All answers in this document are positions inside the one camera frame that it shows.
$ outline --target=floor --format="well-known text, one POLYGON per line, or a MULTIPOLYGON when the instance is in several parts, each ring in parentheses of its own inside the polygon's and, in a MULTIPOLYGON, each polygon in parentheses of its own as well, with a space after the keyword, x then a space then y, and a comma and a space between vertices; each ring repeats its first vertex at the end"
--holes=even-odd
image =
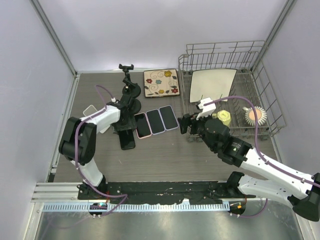
MULTIPOLYGON (((95 90, 99 84, 108 88, 120 99, 124 73, 88 73, 81 74, 77 87, 71 116, 83 117, 83 110, 94 105, 98 110, 103 103, 95 90)), ((131 80, 143 86, 143 73, 131 73, 131 80)), ((141 112, 171 105, 177 117, 182 116, 180 96, 145 98, 144 93, 138 97, 141 101, 141 112)), ((223 163, 216 154, 211 152, 204 143, 188 142, 179 129, 167 131, 145 139, 138 139, 136 147, 123 151, 119 138, 108 130, 97 135, 94 159, 100 171, 110 182, 138 181, 225 181, 233 171, 244 172, 253 177, 257 174, 223 163)), ((253 144, 253 139, 245 139, 253 144)), ((260 141, 261 151, 276 159, 271 140, 260 141)), ((75 167, 63 156, 60 157, 55 182, 81 182, 75 167)))
MULTIPOLYGON (((248 215, 263 201, 248 201, 248 215)), ((293 211, 269 201, 255 218, 237 218, 225 211, 116 212, 88 218, 87 212, 44 212, 36 240, 302 240, 293 211)))

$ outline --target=dish rack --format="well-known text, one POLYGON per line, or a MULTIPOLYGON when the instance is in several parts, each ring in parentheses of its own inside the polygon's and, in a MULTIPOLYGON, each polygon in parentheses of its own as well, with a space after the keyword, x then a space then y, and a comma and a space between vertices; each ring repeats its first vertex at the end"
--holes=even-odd
MULTIPOLYGON (((266 124, 258 127, 261 140, 274 136, 286 126, 285 118, 277 101, 274 88, 269 80, 260 52, 265 41, 236 41, 216 43, 196 43, 186 45, 186 54, 178 58, 180 97, 183 114, 198 113, 196 103, 190 103, 191 80, 194 71, 207 69, 237 69, 229 96, 243 96, 254 106, 266 110, 266 124)), ((216 103, 215 113, 226 110, 231 115, 230 134, 251 138, 255 127, 246 123, 243 107, 250 108, 246 101, 229 99, 216 103)), ((197 135, 188 134, 193 141, 197 135)))

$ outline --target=pink phone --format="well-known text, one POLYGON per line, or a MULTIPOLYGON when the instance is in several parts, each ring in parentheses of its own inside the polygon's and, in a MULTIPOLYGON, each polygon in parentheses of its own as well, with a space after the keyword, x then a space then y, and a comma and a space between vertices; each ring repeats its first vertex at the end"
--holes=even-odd
POLYGON ((134 119, 136 122, 137 137, 139 139, 145 139, 147 137, 150 137, 152 134, 146 114, 144 112, 138 113, 137 115, 134 115, 134 119))

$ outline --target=black smartphone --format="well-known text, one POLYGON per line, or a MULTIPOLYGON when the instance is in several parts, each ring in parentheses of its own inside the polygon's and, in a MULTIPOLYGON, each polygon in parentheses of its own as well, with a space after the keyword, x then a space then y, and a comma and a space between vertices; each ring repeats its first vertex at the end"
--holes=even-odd
POLYGON ((165 130, 177 129, 179 127, 176 115, 170 105, 159 108, 165 130))
POLYGON ((158 109, 147 111, 146 116, 153 135, 161 134, 166 131, 158 109))
POLYGON ((132 130, 119 131, 120 147, 122 150, 134 149, 136 142, 132 130))
POLYGON ((151 130, 147 116, 144 112, 134 115, 136 123, 136 135, 139 139, 144 139, 151 136, 151 130))

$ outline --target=white wall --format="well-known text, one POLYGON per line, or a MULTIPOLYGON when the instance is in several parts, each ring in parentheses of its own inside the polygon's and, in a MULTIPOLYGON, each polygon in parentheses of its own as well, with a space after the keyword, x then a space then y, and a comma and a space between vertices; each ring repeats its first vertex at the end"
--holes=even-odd
POLYGON ((73 77, 28 0, 0 7, 0 235, 21 240, 73 77))
MULTIPOLYGON (((298 0, 264 61, 287 127, 276 136, 285 164, 320 172, 320 1, 298 0)), ((320 223, 312 223, 320 239, 320 223)))
POLYGON ((78 71, 175 68, 186 44, 265 40, 286 0, 40 0, 78 71))

